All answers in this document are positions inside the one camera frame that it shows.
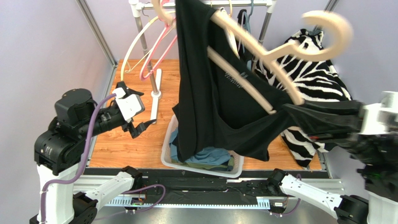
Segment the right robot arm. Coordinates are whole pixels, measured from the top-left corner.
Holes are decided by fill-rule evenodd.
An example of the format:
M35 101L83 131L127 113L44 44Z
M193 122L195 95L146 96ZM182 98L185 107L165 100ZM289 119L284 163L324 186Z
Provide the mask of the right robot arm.
M295 123L319 143L335 143L364 164L357 173L368 199L319 189L281 169L266 181L272 194L306 201L340 224L395 224L398 221L398 94L385 91L379 103L351 100L284 105Z

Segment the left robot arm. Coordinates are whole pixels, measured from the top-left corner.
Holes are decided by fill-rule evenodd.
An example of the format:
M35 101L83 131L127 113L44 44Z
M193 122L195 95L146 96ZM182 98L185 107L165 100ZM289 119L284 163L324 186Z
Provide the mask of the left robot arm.
M117 83L115 90L97 103L87 89L65 92L55 103L56 116L34 144L34 160L40 178L40 209L32 224L90 224L97 213L123 193L144 190L142 173L127 166L91 190L74 192L83 174L92 138L121 128L138 137L152 120L133 125L145 110L142 92Z

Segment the blue tank top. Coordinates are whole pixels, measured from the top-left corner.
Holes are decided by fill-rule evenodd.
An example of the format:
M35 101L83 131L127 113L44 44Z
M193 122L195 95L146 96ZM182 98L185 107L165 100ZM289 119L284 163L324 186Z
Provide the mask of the blue tank top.
M202 165L215 167L215 166L228 166L230 160L234 161L231 154L222 148L214 148L214 147L206 147L202 149L200 152L196 153L194 156L187 159L185 162L181 162L178 158L178 129L175 129L171 133L171 137L169 140L169 146L171 150L171 159L173 163L182 163L186 165Z

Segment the green tank top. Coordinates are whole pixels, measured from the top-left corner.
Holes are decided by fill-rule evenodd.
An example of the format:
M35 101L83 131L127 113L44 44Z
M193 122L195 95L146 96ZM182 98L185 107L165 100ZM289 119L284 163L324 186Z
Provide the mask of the green tank top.
M226 161L220 165L209 165L209 164L191 163L191 162L182 163L182 166L185 166L185 167L204 169L204 170L209 170L209 171L225 171L225 172L232 171L234 165L235 165L235 158L233 156L231 156L228 161Z

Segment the pink plastic hanger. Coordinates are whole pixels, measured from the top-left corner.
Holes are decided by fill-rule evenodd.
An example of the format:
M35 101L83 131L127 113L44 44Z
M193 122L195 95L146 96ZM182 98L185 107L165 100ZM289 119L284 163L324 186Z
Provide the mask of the pink plastic hanger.
M176 18L173 17L171 14L175 13L175 11L167 11L164 10L163 6L166 3L169 3L169 0L152 0L151 4L154 6L154 9L158 15L158 20L161 20L164 22L164 29L159 35L158 39L155 41L153 47L149 51L149 54L144 62L144 65L147 66L151 62L154 53L158 49L161 41L176 27ZM144 67L140 70L139 73L139 78L141 81L147 80L153 73L157 70L161 62L165 59L166 55L170 51L171 47L174 45L174 43L177 40L177 36L174 36L166 50L163 52L163 54L160 56L158 61L152 65L151 69L147 69L147 73L144 73Z

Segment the black tank top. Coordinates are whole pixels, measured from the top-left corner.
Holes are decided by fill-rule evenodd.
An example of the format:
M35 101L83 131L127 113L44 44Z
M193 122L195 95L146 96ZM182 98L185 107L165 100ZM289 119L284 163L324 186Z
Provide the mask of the black tank top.
M180 64L178 158L185 161L206 147L232 150L268 161L269 144L294 121L283 109L291 104L279 90L240 61L224 29L211 21L215 9L199 0L177 0L176 22ZM268 114L230 75L208 58L214 49L273 106Z

